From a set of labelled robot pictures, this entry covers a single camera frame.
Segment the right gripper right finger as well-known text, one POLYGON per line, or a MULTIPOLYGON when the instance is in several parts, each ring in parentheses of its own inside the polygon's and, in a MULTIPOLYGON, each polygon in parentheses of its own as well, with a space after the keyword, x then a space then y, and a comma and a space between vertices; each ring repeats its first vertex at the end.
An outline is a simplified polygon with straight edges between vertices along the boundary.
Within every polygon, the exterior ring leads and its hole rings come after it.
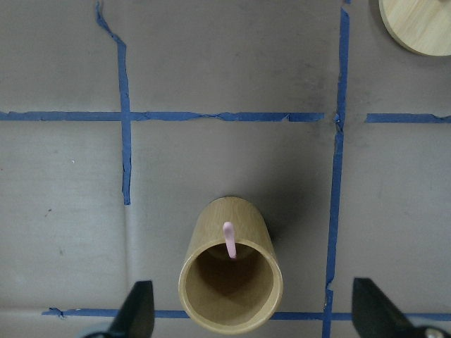
POLYGON ((397 306, 366 277, 354 278, 352 324, 360 337, 423 337, 397 306))

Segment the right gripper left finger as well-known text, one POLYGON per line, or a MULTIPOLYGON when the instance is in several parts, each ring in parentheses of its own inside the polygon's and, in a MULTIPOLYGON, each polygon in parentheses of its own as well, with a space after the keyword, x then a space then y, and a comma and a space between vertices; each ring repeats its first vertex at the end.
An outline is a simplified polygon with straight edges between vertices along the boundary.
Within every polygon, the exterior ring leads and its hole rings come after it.
POLYGON ((151 337, 154 331, 154 293, 151 280, 134 283, 106 331, 107 337, 151 337))

